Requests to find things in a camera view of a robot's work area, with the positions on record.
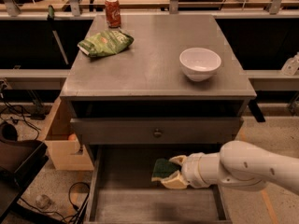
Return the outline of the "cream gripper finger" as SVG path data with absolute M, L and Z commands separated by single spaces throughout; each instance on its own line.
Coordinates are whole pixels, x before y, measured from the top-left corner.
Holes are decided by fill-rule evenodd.
M 186 155 L 178 155 L 178 156 L 170 158 L 169 161 L 176 165 L 182 166 L 183 163 L 186 161 L 186 159 L 187 159 Z
M 175 171 L 169 177 L 161 180 L 161 183 L 167 189 L 186 189 L 188 182 L 185 180 L 180 171 Z

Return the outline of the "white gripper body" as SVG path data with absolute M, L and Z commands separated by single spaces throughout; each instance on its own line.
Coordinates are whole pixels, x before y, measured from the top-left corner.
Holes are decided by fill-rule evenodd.
M 218 153 L 193 153 L 183 162 L 181 173 L 191 187 L 208 188 L 218 182 L 219 165 Z

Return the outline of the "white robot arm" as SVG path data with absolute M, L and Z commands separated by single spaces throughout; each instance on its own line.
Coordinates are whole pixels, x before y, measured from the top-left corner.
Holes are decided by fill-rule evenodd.
M 179 155 L 169 160 L 176 170 L 161 180 L 168 189 L 208 188 L 258 191 L 274 183 L 299 194 L 299 160 L 244 141 L 230 141 L 217 153 Z

